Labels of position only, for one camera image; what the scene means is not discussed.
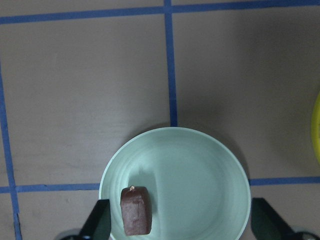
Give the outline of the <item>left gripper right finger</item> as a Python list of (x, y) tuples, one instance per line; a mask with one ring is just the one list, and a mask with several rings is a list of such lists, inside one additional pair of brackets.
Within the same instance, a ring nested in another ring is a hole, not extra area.
[(320, 238), (308, 231), (294, 231), (262, 197), (252, 199), (251, 230), (257, 240), (318, 240)]

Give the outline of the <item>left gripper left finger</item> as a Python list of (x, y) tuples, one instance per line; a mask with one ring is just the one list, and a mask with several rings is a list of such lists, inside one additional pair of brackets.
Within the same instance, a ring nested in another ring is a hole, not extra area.
[(80, 230), (60, 233), (58, 240), (108, 240), (111, 235), (111, 207), (109, 199), (96, 202)]

